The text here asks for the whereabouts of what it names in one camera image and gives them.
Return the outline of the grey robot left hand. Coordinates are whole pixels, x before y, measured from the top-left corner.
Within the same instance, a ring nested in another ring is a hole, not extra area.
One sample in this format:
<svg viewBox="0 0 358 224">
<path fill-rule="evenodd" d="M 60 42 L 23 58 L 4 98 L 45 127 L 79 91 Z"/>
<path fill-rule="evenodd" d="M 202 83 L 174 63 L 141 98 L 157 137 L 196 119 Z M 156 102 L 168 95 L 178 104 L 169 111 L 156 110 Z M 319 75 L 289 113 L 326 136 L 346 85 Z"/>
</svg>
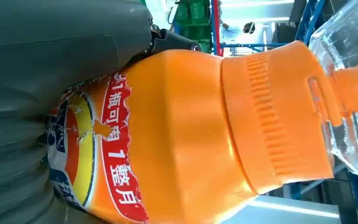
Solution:
<svg viewBox="0 0 358 224">
<path fill-rule="evenodd" d="M 168 49 L 200 46 L 136 0 L 0 0 L 0 119 L 43 114 L 71 86 Z"/>
</svg>

